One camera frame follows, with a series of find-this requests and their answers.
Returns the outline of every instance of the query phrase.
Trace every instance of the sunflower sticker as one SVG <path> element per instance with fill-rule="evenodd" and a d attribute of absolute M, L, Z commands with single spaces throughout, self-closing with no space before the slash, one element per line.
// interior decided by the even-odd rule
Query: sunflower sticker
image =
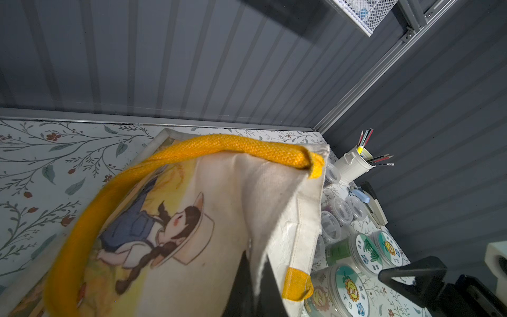
<path fill-rule="evenodd" d="M 338 296 L 349 314 L 353 317 L 368 316 L 368 295 L 357 273 L 348 266 L 342 266 L 336 270 L 335 276 Z"/>
<path fill-rule="evenodd" d="M 380 231 L 378 233 L 377 245 L 380 247 L 380 252 L 384 255 L 384 258 L 387 258 L 395 266 L 403 265 L 403 258 L 400 252 L 400 247 L 388 233 L 384 231 Z"/>
<path fill-rule="evenodd" d="M 345 284 L 345 288 L 347 289 L 347 294 L 349 295 L 350 299 L 353 302 L 358 301 L 359 291 L 357 290 L 355 283 L 350 279 L 350 277 L 343 277 L 343 284 Z"/>
<path fill-rule="evenodd" d="M 329 310 L 329 298 L 324 288 L 318 286 L 313 289 L 313 304 L 318 310 L 328 311 Z"/>
<path fill-rule="evenodd" d="M 389 253 L 396 255 L 396 251 L 394 251 L 394 247 L 391 243 L 389 243 L 389 241 L 384 241 L 384 247 Z"/>

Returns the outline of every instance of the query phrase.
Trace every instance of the gray corrugated wall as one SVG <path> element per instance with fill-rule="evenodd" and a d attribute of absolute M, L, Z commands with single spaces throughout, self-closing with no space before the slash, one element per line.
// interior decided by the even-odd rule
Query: gray corrugated wall
<path fill-rule="evenodd" d="M 324 134 L 337 155 L 362 129 L 394 167 L 360 178 L 408 257 L 494 288 L 486 244 L 507 239 L 507 2 L 468 1 Z"/>
<path fill-rule="evenodd" d="M 367 38 L 329 10 L 312 32 L 237 0 L 2 0 L 0 102 L 314 126 L 404 30 L 390 13 Z"/>

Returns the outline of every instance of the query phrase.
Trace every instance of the yellow rope handle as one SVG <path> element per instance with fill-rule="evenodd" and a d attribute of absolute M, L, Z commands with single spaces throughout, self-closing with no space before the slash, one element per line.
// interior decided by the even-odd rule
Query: yellow rope handle
<path fill-rule="evenodd" d="M 94 241 L 103 224 L 132 187 L 166 164 L 178 163 L 220 151 L 251 154 L 271 162 L 309 169 L 310 178 L 322 174 L 324 159 L 298 145 L 264 142 L 237 135 L 212 134 L 175 144 L 141 164 L 112 178 L 78 219 L 49 272 L 44 291 L 47 311 L 53 317 L 79 317 L 77 295 Z"/>

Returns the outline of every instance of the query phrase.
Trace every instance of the metal bracket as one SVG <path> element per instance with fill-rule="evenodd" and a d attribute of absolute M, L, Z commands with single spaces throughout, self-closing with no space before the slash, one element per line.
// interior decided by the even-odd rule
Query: metal bracket
<path fill-rule="evenodd" d="M 411 39 L 413 39 L 414 35 L 415 35 L 414 29 L 411 28 L 411 27 L 409 27 L 409 26 L 407 26 L 407 32 L 403 35 L 402 41 L 404 43 L 406 43 L 406 42 L 410 41 Z"/>
<path fill-rule="evenodd" d="M 411 3 L 417 0 L 406 0 Z M 409 28 L 401 39 L 352 87 L 343 98 L 315 126 L 320 133 L 326 132 L 345 114 L 349 108 L 363 96 L 433 25 L 459 0 L 439 0 L 424 15 L 414 10 L 415 19 L 419 22 L 420 31 Z"/>

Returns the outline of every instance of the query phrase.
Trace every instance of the white cup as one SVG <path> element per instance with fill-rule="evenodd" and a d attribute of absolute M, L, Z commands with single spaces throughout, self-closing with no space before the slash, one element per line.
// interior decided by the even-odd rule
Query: white cup
<path fill-rule="evenodd" d="M 370 152 L 363 149 L 361 154 L 363 157 L 357 152 L 357 147 L 354 147 L 335 162 L 334 165 L 340 172 L 342 182 L 348 184 L 374 167 L 366 162 L 373 158 Z"/>

